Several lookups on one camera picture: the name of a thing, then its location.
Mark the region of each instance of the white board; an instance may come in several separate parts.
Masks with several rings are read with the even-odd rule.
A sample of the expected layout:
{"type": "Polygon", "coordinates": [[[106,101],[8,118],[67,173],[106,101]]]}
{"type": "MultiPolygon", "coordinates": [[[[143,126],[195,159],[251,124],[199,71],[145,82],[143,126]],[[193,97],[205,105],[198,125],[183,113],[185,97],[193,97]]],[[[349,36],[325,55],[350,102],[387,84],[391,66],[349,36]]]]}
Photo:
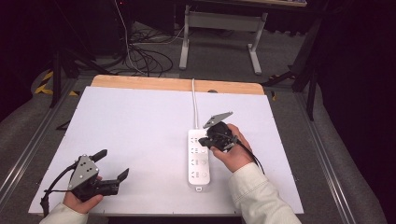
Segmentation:
{"type": "MultiPolygon", "coordinates": [[[[233,123],[262,163],[265,174],[295,213],[303,213],[297,188],[265,95],[196,92],[200,127],[212,115],[233,111],[233,123]]],[[[92,209],[103,216],[240,215],[228,191],[232,173],[209,155],[211,182],[204,192],[188,184],[188,130],[194,128],[191,92],[87,87],[29,213],[41,214],[44,189],[78,156],[107,149],[96,163],[99,175],[115,179],[126,168],[128,177],[117,196],[92,209]]],[[[54,189],[66,189],[71,172],[54,189]]],[[[49,196],[52,209],[63,193],[49,196]]]]}

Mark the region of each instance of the table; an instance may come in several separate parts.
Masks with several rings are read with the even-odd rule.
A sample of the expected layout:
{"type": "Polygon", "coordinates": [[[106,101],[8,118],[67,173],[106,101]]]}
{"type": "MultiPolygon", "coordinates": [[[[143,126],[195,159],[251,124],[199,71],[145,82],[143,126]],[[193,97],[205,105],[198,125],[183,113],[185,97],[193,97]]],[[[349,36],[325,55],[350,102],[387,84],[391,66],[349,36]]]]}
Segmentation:
{"type": "MultiPolygon", "coordinates": [[[[228,1],[228,5],[235,3],[255,3],[263,5],[275,5],[286,7],[305,7],[306,2],[289,2],[282,0],[240,0],[228,1]]],[[[256,75],[262,74],[259,59],[257,57],[256,49],[262,36],[262,30],[267,18],[268,13],[263,12],[260,17],[238,16],[238,15],[225,15],[218,13],[206,13],[190,11],[191,5],[186,5],[185,18],[184,18],[184,37],[183,45],[180,56],[179,68],[184,70],[187,68],[187,60],[189,55],[189,30],[190,27],[225,29],[244,32],[255,32],[253,44],[248,44],[247,49],[249,52],[250,60],[253,65],[254,73],[256,75]]]]}
{"type": "MultiPolygon", "coordinates": [[[[244,134],[249,136],[249,143],[264,164],[268,178],[295,212],[302,213],[294,178],[262,86],[205,80],[194,82],[200,121],[225,109],[233,111],[225,121],[238,123],[241,130],[246,130],[244,134]]],[[[119,195],[106,197],[92,210],[93,214],[115,217],[240,216],[228,190],[224,190],[231,173],[219,160],[209,158],[212,180],[208,191],[196,193],[187,184],[188,152],[183,150],[187,138],[180,136],[187,136],[186,130],[193,128],[192,113],[191,80],[96,77],[82,95],[29,212],[41,212],[38,206],[40,192],[75,155],[92,155],[107,148],[107,156],[97,163],[100,175],[112,179],[126,168],[130,168],[130,173],[121,183],[119,195]]],[[[64,178],[55,188],[66,185],[67,178],[64,178]]],[[[52,194],[50,206],[62,197],[62,194],[52,194]]]]}

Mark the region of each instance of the black tripod leg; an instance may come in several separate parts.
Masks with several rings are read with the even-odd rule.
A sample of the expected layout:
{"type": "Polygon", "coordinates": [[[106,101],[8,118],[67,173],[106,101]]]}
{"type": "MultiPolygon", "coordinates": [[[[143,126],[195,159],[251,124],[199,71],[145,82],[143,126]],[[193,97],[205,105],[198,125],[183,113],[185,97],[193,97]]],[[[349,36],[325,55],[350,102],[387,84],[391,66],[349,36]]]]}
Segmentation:
{"type": "Polygon", "coordinates": [[[279,83],[279,82],[281,82],[287,78],[293,77],[293,76],[295,76],[295,74],[293,74],[292,72],[287,72],[287,73],[281,75],[280,77],[276,77],[276,78],[271,79],[267,82],[263,82],[263,83],[261,83],[261,85],[270,87],[272,85],[275,85],[276,83],[279,83]]]}
{"type": "Polygon", "coordinates": [[[308,100],[306,101],[306,113],[311,120],[314,120],[314,101],[317,90],[318,72],[314,71],[309,82],[308,100]]]}
{"type": "Polygon", "coordinates": [[[91,60],[88,60],[81,56],[80,54],[74,52],[71,49],[64,49],[64,53],[73,59],[79,60],[85,65],[89,66],[91,69],[96,70],[99,74],[101,75],[115,75],[107,71],[106,69],[102,68],[101,66],[97,65],[96,63],[93,63],[91,60]]]}
{"type": "Polygon", "coordinates": [[[61,63],[67,77],[78,78],[79,71],[74,59],[64,51],[61,52],[61,63]]]}
{"type": "Polygon", "coordinates": [[[304,90],[308,82],[312,80],[312,76],[314,75],[314,66],[308,65],[305,70],[294,80],[291,88],[295,92],[301,92],[304,90]]]}
{"type": "Polygon", "coordinates": [[[61,55],[59,51],[56,51],[53,54],[53,94],[52,94],[52,102],[50,104],[50,108],[53,108],[61,99],[61,55]]]}

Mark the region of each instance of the black cable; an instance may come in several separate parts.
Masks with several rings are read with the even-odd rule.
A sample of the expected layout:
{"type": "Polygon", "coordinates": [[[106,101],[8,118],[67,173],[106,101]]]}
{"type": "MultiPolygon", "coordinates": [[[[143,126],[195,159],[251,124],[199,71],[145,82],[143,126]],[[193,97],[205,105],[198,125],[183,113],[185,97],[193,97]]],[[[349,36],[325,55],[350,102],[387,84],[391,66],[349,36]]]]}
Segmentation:
{"type": "Polygon", "coordinates": [[[137,30],[131,36],[132,41],[135,43],[143,43],[143,42],[145,42],[145,43],[164,43],[164,42],[174,38],[174,36],[167,35],[162,32],[159,32],[159,31],[156,31],[156,33],[151,34],[153,31],[154,30],[150,30],[150,29],[137,30]],[[162,40],[162,41],[150,41],[151,38],[156,37],[156,36],[161,36],[161,35],[164,35],[164,37],[168,36],[168,38],[165,40],[162,40]]]}
{"type": "Polygon", "coordinates": [[[146,68],[147,68],[147,76],[149,77],[149,63],[147,61],[147,58],[145,58],[145,56],[143,56],[142,52],[140,50],[136,51],[138,54],[140,54],[140,56],[142,56],[143,61],[145,62],[146,68]]]}
{"type": "Polygon", "coordinates": [[[260,165],[260,168],[262,168],[262,163],[259,161],[259,159],[257,159],[257,157],[247,147],[245,147],[245,145],[242,144],[242,142],[239,139],[236,141],[236,144],[241,146],[247,152],[247,154],[251,157],[251,159],[254,160],[254,163],[256,163],[257,166],[260,165]]]}
{"type": "MultiPolygon", "coordinates": [[[[126,62],[126,57],[124,58],[124,60],[122,61],[122,64],[125,64],[125,66],[126,67],[128,67],[128,69],[112,69],[112,71],[114,71],[114,70],[121,70],[121,71],[125,71],[125,72],[127,72],[127,71],[129,71],[129,72],[131,72],[131,71],[134,71],[135,72],[135,74],[137,74],[137,73],[142,73],[141,72],[141,70],[142,70],[142,68],[139,68],[139,67],[134,67],[132,64],[131,64],[131,66],[130,65],[128,65],[128,63],[126,62]]],[[[131,60],[131,62],[135,62],[135,63],[137,63],[137,62],[139,62],[140,60],[132,60],[132,58],[129,58],[130,60],[131,60]]]]}
{"type": "Polygon", "coordinates": [[[249,157],[251,159],[253,159],[254,163],[256,163],[256,165],[259,166],[262,169],[262,173],[265,174],[264,169],[262,168],[262,163],[259,161],[259,159],[257,159],[257,157],[253,154],[253,152],[251,152],[247,147],[245,147],[245,145],[236,136],[231,138],[230,136],[228,136],[226,134],[223,134],[223,133],[215,133],[215,135],[219,135],[219,136],[228,138],[232,142],[234,142],[237,145],[241,146],[246,151],[246,153],[249,155],[249,157]]]}
{"type": "Polygon", "coordinates": [[[49,213],[50,213],[50,202],[49,202],[49,196],[50,194],[54,191],[52,190],[53,187],[55,187],[56,183],[58,183],[58,181],[69,171],[76,169],[78,163],[75,162],[73,165],[67,167],[63,172],[61,172],[60,175],[58,175],[58,177],[56,177],[56,179],[52,182],[52,184],[49,186],[48,189],[44,190],[45,195],[43,198],[41,198],[41,207],[43,208],[43,212],[44,212],[44,217],[46,217],[49,213]]]}
{"type": "Polygon", "coordinates": [[[52,192],[71,192],[69,189],[53,189],[50,193],[52,192]]]}
{"type": "Polygon", "coordinates": [[[162,54],[162,53],[160,53],[160,52],[158,52],[158,51],[153,51],[153,50],[148,50],[148,49],[141,49],[141,48],[139,48],[139,47],[136,47],[136,48],[138,48],[138,49],[140,49],[140,50],[143,50],[144,54],[146,54],[146,55],[148,55],[146,52],[150,52],[150,53],[154,53],[154,54],[159,54],[159,55],[163,56],[163,57],[170,63],[169,68],[163,69],[163,67],[161,66],[161,64],[160,64],[157,60],[155,60],[152,56],[148,55],[148,56],[151,57],[151,58],[161,67],[161,69],[162,69],[160,72],[151,70],[151,71],[150,71],[151,73],[164,73],[164,72],[168,72],[168,71],[172,70],[174,64],[173,64],[173,61],[172,61],[168,56],[166,56],[166,55],[164,55],[164,54],[162,54]]]}
{"type": "MultiPolygon", "coordinates": [[[[109,68],[109,67],[115,66],[115,65],[119,64],[120,62],[122,62],[123,60],[125,60],[126,56],[127,56],[126,53],[123,53],[118,59],[115,59],[113,62],[98,64],[98,66],[101,66],[103,68],[109,68]]],[[[90,67],[85,66],[83,64],[76,63],[76,65],[78,68],[85,70],[85,71],[92,70],[90,67]]]]}

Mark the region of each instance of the metal stand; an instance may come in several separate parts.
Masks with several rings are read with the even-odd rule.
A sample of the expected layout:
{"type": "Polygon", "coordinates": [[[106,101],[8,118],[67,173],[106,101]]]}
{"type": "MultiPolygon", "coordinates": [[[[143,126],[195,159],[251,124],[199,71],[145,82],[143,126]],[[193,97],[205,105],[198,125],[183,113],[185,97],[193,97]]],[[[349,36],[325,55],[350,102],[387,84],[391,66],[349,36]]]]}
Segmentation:
{"type": "Polygon", "coordinates": [[[247,45],[250,60],[253,64],[254,73],[262,74],[259,59],[257,58],[256,48],[262,36],[267,13],[262,13],[261,17],[246,17],[205,12],[191,12],[191,6],[186,6],[184,15],[184,38],[180,55],[179,68],[185,70],[187,68],[187,59],[189,56],[189,30],[190,27],[202,27],[213,29],[227,29],[245,32],[256,32],[253,44],[247,45]]]}

